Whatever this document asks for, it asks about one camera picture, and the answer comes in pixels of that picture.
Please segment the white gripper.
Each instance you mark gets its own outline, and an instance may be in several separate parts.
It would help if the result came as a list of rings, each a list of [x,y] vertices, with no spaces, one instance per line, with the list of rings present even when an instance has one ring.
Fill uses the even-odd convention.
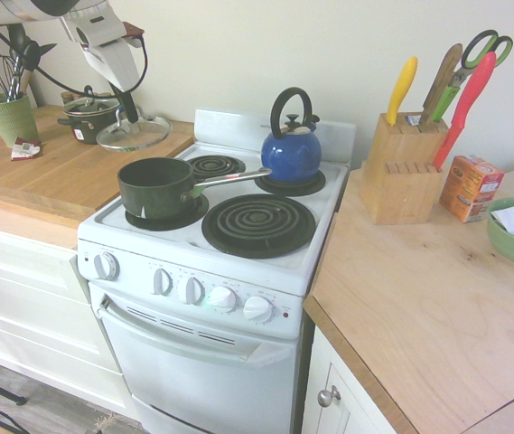
[[[116,39],[103,45],[82,44],[81,47],[88,64],[109,82],[115,98],[124,107],[127,120],[136,123],[139,116],[128,90],[138,83],[139,75],[128,44]]]

